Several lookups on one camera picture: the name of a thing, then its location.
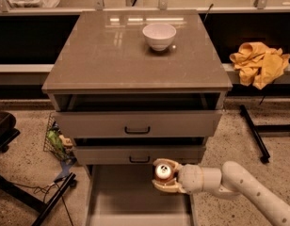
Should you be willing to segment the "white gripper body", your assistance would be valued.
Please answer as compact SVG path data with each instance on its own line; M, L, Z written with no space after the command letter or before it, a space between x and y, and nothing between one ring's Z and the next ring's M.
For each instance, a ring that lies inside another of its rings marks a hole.
M178 172L178 182L186 194L201 192L203 188L201 168L197 165L184 165Z

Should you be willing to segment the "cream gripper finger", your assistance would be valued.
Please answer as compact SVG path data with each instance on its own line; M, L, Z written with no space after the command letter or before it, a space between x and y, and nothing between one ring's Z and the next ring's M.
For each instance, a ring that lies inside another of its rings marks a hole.
M176 181L176 179L172 179L169 182L159 182L155 179L152 180L153 186L162 191L167 193L185 193L183 186Z
M159 164L167 164L171 166L174 172L178 172L183 167L180 163L167 158L157 158L153 161L153 165L155 167L157 167Z

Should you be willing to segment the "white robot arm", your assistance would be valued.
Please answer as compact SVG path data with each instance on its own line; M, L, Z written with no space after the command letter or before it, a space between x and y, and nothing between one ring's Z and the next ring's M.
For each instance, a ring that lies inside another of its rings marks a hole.
M234 161L218 169L158 158L153 162L153 186L168 193L208 192L222 199L243 195L273 226L290 226L290 205Z

